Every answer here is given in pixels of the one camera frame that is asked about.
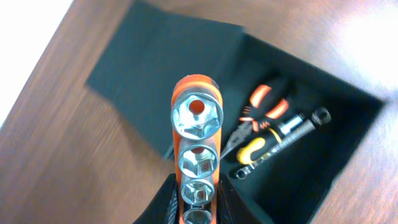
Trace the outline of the yellow black stubby screwdriver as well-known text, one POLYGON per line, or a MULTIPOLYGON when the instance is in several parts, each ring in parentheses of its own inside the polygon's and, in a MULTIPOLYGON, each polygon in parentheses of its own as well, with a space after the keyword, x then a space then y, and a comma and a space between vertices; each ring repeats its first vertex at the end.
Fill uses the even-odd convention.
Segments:
POLYGON ((291 116, 288 120, 280 122, 277 126, 266 128, 263 132, 246 141, 236 153, 237 161, 242 165, 248 165, 261 157, 270 148, 282 142, 283 138, 300 126, 305 119, 303 113, 291 116))

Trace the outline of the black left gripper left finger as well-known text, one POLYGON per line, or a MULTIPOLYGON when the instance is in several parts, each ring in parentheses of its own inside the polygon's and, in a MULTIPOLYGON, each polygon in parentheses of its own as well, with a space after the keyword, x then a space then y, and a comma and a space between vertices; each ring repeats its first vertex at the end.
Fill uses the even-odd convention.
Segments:
POLYGON ((132 224, 178 224, 177 187, 176 175, 170 174, 147 208, 132 224))

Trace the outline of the orange socket rail with sockets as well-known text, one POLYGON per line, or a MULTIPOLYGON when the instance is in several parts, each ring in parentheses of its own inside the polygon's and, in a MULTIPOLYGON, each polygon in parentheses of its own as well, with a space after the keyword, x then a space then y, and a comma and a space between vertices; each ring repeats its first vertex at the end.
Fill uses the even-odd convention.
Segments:
POLYGON ((178 223, 217 222, 223 99, 206 75, 177 82, 171 101, 178 223))

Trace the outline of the chrome ratchet wrench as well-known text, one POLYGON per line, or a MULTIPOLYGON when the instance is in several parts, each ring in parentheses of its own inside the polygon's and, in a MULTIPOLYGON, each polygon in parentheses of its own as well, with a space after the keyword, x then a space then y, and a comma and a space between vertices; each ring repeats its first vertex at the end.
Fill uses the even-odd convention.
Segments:
POLYGON ((243 165, 240 169, 238 169, 234 175, 237 179, 245 179, 254 169, 259 167, 262 163, 266 160, 277 155, 279 152, 284 150, 285 148, 292 145, 294 142, 298 141, 300 138, 305 136, 306 134, 312 132, 313 130, 327 124, 331 121, 331 115, 329 111, 324 108, 316 109, 312 114, 311 117, 308 119, 305 118, 303 123, 300 126, 297 126, 295 129, 292 130, 291 133, 286 135, 283 138, 282 142, 275 145, 274 147, 270 148, 266 153, 264 153, 261 157, 256 159, 254 162, 243 165))

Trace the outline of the orange black long-nose pliers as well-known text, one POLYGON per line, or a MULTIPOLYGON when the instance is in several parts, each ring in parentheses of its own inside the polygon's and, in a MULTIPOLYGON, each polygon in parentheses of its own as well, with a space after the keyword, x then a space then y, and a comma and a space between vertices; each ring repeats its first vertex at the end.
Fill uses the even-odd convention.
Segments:
POLYGON ((248 104, 239 117, 240 125, 229 135, 220 159, 243 143, 252 133, 258 133, 271 126, 289 109, 289 102, 284 98, 289 88, 288 83, 259 85, 250 95, 248 104))

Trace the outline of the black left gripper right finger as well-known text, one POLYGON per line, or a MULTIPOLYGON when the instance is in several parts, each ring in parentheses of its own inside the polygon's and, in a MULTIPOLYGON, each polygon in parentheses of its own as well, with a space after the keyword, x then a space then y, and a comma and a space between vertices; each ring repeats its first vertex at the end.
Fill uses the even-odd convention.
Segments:
POLYGON ((217 224, 262 224, 228 180, 221 180, 217 193, 217 224))

